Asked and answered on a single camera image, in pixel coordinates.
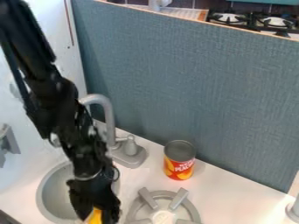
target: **sink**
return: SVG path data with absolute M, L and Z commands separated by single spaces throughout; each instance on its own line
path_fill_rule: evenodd
M 68 196 L 69 189 L 66 182 L 69 179 L 73 179 L 73 165 L 65 162 L 52 168 L 38 186 L 38 209 L 49 221 L 59 224 L 82 223 L 74 212 Z M 112 187 L 117 193 L 119 181 Z

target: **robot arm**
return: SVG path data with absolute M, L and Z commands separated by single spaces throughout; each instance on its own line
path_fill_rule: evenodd
M 102 223 L 116 223 L 120 201 L 111 190 L 115 168 L 106 145 L 77 88 L 53 64 L 55 55 L 25 2 L 0 0 L 0 43 L 26 114 L 43 139 L 57 136 L 73 163 L 75 179 L 67 184 L 74 210 L 85 220 L 96 207 Z

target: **can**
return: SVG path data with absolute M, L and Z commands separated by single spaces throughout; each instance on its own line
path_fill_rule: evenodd
M 194 171 L 196 150 L 183 140 L 169 142 L 164 147 L 164 173 L 171 179 L 189 179 Z

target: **black stove burner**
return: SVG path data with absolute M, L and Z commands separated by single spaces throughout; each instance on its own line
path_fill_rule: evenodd
M 250 14 L 238 13 L 232 9 L 229 10 L 210 10 L 206 19 L 207 22 L 215 24 L 230 25 L 234 27 L 248 29 L 250 26 Z
M 260 31 L 299 33 L 299 18 L 289 14 L 254 13 L 254 26 Z
M 299 33 L 299 16 L 265 12 L 209 10 L 207 22 L 229 25 L 256 32 L 274 32 L 276 36 L 289 38 L 289 33 Z

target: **countertop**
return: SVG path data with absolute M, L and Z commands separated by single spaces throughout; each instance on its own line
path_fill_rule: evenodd
M 116 133 L 119 137 L 128 134 L 120 129 Z M 163 146 L 138 136 L 136 141 L 146 148 L 149 157 L 138 169 L 117 165 L 121 172 L 121 224 L 137 191 L 145 186 L 149 191 L 176 192 L 180 187 L 185 188 L 204 224 L 293 223 L 286 217 L 285 207 L 295 198 L 200 160 L 196 160 L 192 178 L 186 181 L 172 180 L 163 174 Z M 67 159 L 59 149 L 51 149 L 48 144 L 45 147 L 48 153 L 32 155 L 13 186 L 0 191 L 0 209 L 23 224 L 52 223 L 38 210 L 36 190 L 41 179 L 54 166 Z

